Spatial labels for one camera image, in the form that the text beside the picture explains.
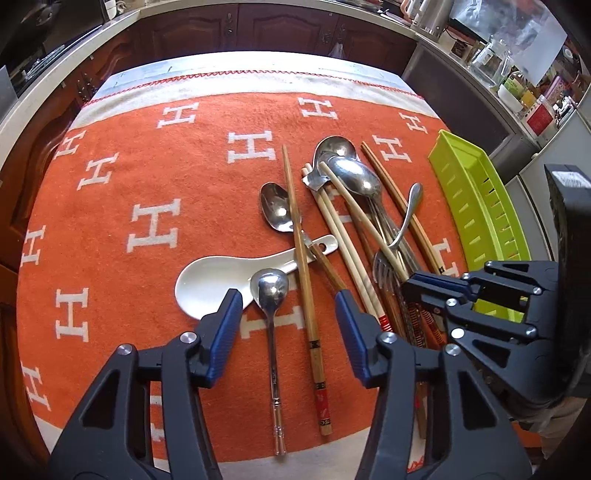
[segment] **wooden cabinet door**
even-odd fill
[[[139,28],[134,24],[111,38],[80,65],[80,82],[91,98],[111,75],[142,64]]]
[[[237,5],[209,5],[154,15],[141,21],[145,61],[234,50]]]
[[[327,55],[337,19],[313,8],[242,4],[237,49]]]
[[[402,75],[417,42],[378,25],[341,15],[335,43],[343,44],[345,60]]]
[[[20,267],[22,245],[43,175],[80,111],[82,101],[76,90],[79,78],[79,71],[74,70],[43,102],[0,171],[0,264],[14,271]]]

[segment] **pile of utensils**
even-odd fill
[[[286,447],[281,420],[274,316],[287,296],[287,273],[298,270],[319,429],[323,436],[331,434],[332,424],[308,268],[310,261],[316,260],[319,263],[335,292],[346,289],[346,283],[326,257],[338,245],[363,308],[378,320],[383,331],[395,332],[416,346],[438,348],[445,344],[445,338],[433,316],[416,304],[408,304],[400,288],[403,282],[420,269],[417,257],[404,237],[408,230],[412,232],[429,270],[439,274],[444,271],[441,257],[435,252],[415,215],[422,200],[423,187],[420,183],[415,183],[407,201],[365,142],[361,144],[361,149],[373,170],[361,162],[349,140],[338,136],[321,141],[314,152],[312,164],[307,163],[301,170],[302,181],[314,196],[332,235],[312,241],[303,230],[290,159],[287,147],[283,145],[287,189],[277,183],[265,183],[260,189],[259,202],[265,219],[273,229],[293,235],[295,248],[256,259],[201,258],[188,265],[177,280],[175,294],[178,304],[195,318],[200,319],[205,314],[216,311],[222,299],[218,297],[223,297],[228,288],[241,291],[244,308],[254,299],[265,313],[276,455],[285,454]],[[371,272],[366,269],[330,199],[328,183],[336,188],[349,208],[363,247],[363,255],[371,265]],[[403,217],[400,228],[384,208],[384,188]],[[203,286],[206,292],[199,289],[199,294],[196,294],[196,287],[199,286]],[[418,384],[416,419],[422,438],[426,436],[425,397],[425,387]]]

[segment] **countertop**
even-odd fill
[[[16,104],[8,112],[6,117],[0,123],[0,168],[4,165],[10,150],[16,143],[18,137],[23,129],[27,126],[35,112],[47,99],[47,97],[60,86],[60,83],[89,55],[96,51],[100,46],[105,44],[111,38],[119,34],[124,29],[131,26],[141,18],[158,15],[164,12],[179,10],[189,7],[199,7],[202,5],[217,5],[227,3],[269,3],[267,0],[165,0],[156,4],[147,5],[145,7],[127,12],[112,21],[107,22],[102,27],[97,29],[92,35],[81,40],[73,47],[68,49],[61,57],[59,57],[50,67],[45,70],[39,78],[23,93]],[[426,39],[422,35],[417,34],[406,26],[403,21],[396,21],[384,15],[374,14],[361,8],[344,5],[331,0],[272,0],[273,4],[292,5],[297,7],[315,8],[323,11],[334,12],[341,15],[347,15],[359,20],[379,25],[381,27],[393,30],[406,37],[417,40],[418,43],[425,45],[432,51],[435,51],[442,58],[449,59],[449,63],[456,69],[464,78],[481,93],[489,99],[494,105],[501,105],[494,93],[487,90],[478,81],[472,77],[468,70],[463,67],[458,61],[450,57],[449,54],[441,50],[438,44]],[[510,113],[504,108],[500,107],[497,110],[501,113],[503,118],[511,122]],[[520,125],[516,119],[513,118],[513,125]]]

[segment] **stainless steel kettle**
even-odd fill
[[[454,0],[423,0],[411,28],[437,42],[449,22]]]

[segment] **red stitching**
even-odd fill
[[[120,92],[110,93],[108,95],[105,95],[104,97],[97,98],[96,100],[91,100],[90,102],[87,102],[85,104],[85,106],[100,102],[101,100],[113,97],[115,95],[120,95],[121,93],[130,92],[130,91],[138,89],[138,88],[148,87],[148,86],[152,86],[152,85],[159,85],[161,83],[176,82],[178,80],[187,80],[187,79],[194,79],[194,78],[200,78],[200,77],[213,77],[213,76],[217,76],[217,75],[232,75],[232,74],[237,74],[237,73],[288,73],[291,75],[311,75],[314,77],[331,78],[331,79],[337,79],[337,80],[347,80],[348,82],[357,83],[358,85],[377,87],[377,88],[381,88],[383,90],[387,90],[389,92],[404,93],[406,95],[410,95],[410,96],[413,96],[413,97],[416,97],[419,99],[423,98],[420,95],[417,95],[416,93],[407,92],[406,90],[402,90],[400,88],[388,87],[385,85],[379,85],[377,83],[371,83],[371,82],[363,82],[361,80],[347,79],[344,77],[335,77],[335,76],[326,75],[323,73],[288,72],[288,71],[283,71],[283,70],[226,70],[224,72],[207,72],[207,73],[192,73],[189,75],[179,75],[177,77],[170,77],[167,79],[161,79],[161,80],[155,80],[153,82],[143,83],[141,85],[136,85],[133,87],[126,88],[125,90],[121,90]]]

